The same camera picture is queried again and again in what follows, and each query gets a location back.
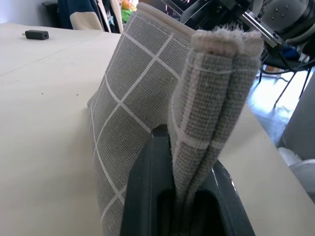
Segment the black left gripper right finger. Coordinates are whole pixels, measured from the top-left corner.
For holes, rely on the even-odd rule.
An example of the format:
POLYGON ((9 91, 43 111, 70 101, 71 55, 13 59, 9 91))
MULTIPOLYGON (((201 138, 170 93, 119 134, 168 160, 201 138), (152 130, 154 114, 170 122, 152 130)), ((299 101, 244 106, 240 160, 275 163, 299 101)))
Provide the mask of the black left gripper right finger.
POLYGON ((196 192, 196 236, 255 236, 234 182, 219 161, 196 192))

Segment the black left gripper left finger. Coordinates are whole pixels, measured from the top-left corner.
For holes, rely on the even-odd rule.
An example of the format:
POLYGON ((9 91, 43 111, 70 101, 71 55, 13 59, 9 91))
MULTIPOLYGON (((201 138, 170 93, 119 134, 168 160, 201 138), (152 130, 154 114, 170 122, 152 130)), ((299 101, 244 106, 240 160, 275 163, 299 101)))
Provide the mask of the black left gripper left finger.
POLYGON ((170 236, 175 186, 165 124, 154 128, 127 182, 120 236, 170 236))

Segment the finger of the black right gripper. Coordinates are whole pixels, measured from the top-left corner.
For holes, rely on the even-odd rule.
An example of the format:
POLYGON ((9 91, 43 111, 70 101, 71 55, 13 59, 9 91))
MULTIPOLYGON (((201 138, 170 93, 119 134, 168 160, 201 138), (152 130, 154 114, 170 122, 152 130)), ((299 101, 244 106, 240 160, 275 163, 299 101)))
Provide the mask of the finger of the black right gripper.
POLYGON ((246 0, 197 0, 181 14, 181 23, 194 30, 241 24, 246 0))

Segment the grey checked pouch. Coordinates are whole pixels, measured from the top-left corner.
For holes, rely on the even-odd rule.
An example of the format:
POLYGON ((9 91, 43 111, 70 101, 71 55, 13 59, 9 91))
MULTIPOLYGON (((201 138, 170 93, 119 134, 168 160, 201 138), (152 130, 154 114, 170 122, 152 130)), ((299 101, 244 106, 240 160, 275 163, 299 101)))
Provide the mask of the grey checked pouch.
POLYGON ((162 124, 175 186, 170 236, 196 236, 196 192, 238 121, 262 48, 257 31, 193 30, 138 5, 88 101, 104 236, 120 236, 130 170, 162 124))

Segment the metal chair legs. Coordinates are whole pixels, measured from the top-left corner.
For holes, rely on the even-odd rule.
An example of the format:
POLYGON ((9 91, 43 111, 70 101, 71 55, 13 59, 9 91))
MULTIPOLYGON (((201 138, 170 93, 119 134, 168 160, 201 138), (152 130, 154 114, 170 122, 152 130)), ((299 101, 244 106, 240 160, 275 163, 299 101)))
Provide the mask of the metal chair legs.
POLYGON ((261 84, 263 78, 273 79, 275 81, 275 84, 278 81, 283 81, 285 83, 283 90, 281 91, 281 93, 279 93, 279 96, 275 100, 274 107, 277 107, 277 104, 279 103, 285 92, 288 91, 288 88, 293 84, 294 79, 297 80, 298 76, 302 75, 302 78, 300 80, 303 81, 303 86, 300 89, 300 95, 298 97, 300 99, 306 88, 308 80, 311 77, 313 66, 308 65, 305 67, 299 67, 301 62, 295 60, 289 60, 288 64, 292 68, 297 67, 297 69, 289 70, 286 68, 285 64, 281 62, 280 59, 267 58, 265 61, 262 62, 259 73, 256 75, 257 86, 261 84))

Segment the colourful plush toys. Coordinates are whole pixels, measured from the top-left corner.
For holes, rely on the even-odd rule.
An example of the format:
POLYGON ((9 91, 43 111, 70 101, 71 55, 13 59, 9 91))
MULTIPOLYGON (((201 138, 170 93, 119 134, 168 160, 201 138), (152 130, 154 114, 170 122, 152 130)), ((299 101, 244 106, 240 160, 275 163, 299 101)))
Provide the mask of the colourful plush toys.
POLYGON ((139 0, 121 0, 122 22, 127 23, 132 12, 137 10, 139 0))

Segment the white rounded object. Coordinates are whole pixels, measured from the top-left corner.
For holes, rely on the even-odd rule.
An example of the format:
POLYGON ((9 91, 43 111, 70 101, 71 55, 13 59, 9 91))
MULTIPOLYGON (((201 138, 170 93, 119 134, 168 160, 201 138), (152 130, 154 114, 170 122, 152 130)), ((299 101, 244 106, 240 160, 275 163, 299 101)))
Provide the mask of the white rounded object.
POLYGON ((278 152, 297 177, 315 178, 315 159, 302 160, 298 154, 284 147, 278 148, 278 152))

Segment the dark blue and cream garment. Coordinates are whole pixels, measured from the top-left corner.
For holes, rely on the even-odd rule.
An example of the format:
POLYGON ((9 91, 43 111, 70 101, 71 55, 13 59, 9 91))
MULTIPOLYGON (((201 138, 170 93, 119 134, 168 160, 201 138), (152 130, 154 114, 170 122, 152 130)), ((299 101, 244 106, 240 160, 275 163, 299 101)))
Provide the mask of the dark blue and cream garment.
POLYGON ((70 30, 101 30, 96 0, 58 0, 61 26, 70 30))

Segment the small black power adapter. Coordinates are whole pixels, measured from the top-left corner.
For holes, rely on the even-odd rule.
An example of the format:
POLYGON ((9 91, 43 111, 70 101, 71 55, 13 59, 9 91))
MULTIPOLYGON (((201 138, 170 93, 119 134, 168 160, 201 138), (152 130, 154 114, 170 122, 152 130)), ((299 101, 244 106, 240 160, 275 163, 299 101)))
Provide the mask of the small black power adapter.
POLYGON ((27 30, 23 34, 26 39, 32 40, 46 40, 49 39, 49 33, 47 31, 42 30, 27 30))

